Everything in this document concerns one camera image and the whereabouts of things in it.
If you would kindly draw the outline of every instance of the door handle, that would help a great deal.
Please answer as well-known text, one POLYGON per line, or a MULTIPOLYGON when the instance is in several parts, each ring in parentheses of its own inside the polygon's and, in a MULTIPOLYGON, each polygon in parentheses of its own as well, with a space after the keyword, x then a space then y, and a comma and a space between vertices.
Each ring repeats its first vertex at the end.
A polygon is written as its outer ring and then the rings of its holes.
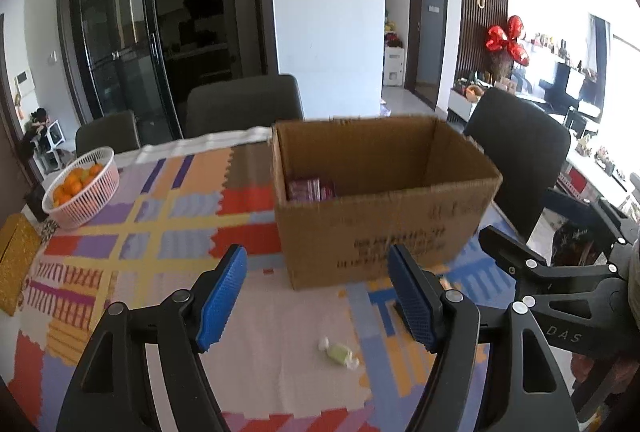
POLYGON ((151 48, 151 53, 153 54, 154 59, 156 59, 156 62, 160 62, 158 57, 158 48, 156 48, 156 34, 154 32, 150 32, 150 34, 151 40, 149 41, 149 47, 151 48))

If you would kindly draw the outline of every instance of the glass door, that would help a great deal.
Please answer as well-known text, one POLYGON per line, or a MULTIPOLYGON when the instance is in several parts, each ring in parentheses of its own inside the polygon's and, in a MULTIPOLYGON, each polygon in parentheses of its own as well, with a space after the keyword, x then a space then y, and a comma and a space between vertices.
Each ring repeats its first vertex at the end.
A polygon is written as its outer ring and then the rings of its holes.
POLYGON ((79 17, 92 114, 131 109, 142 143, 157 145, 181 134, 156 47, 155 22, 147 22, 153 8, 149 2, 79 0, 79 17))

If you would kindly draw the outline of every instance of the gray chair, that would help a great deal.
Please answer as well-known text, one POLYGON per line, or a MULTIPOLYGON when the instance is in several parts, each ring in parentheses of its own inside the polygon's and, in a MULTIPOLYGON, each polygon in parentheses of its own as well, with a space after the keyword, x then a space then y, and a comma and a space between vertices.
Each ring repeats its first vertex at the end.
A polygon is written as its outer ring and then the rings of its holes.
POLYGON ((98 147, 110 147, 116 154, 141 147, 133 111, 98 118, 78 129, 76 155, 81 156, 98 147))
POLYGON ((266 75, 194 88, 187 100, 186 138, 239 131, 277 120, 301 120, 298 83, 291 75, 266 75))

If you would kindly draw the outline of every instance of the blue gripper pad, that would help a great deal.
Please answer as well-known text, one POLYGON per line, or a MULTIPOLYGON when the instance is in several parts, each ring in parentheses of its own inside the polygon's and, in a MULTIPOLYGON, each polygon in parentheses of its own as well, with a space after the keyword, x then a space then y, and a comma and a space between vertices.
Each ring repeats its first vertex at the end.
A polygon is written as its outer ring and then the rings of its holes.
POLYGON ((404 246, 392 246, 387 255, 391 282, 398 295, 411 334, 429 352, 438 352, 442 302, 404 246))
POLYGON ((243 247, 229 249, 214 272, 220 276, 200 311, 200 329, 196 343, 201 351, 208 351, 225 330, 226 321, 236 303, 246 277, 247 257, 243 247))

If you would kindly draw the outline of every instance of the purple package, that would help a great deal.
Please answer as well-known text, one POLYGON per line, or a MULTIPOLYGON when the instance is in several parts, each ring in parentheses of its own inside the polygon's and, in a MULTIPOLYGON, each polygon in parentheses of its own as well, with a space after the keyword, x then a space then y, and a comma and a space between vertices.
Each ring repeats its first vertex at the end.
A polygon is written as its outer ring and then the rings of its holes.
POLYGON ((320 178, 294 179, 287 183, 289 201, 319 201, 320 178))
POLYGON ((322 201, 335 197, 337 197, 337 195, 335 195, 335 185, 333 181, 320 184, 320 199, 322 201))

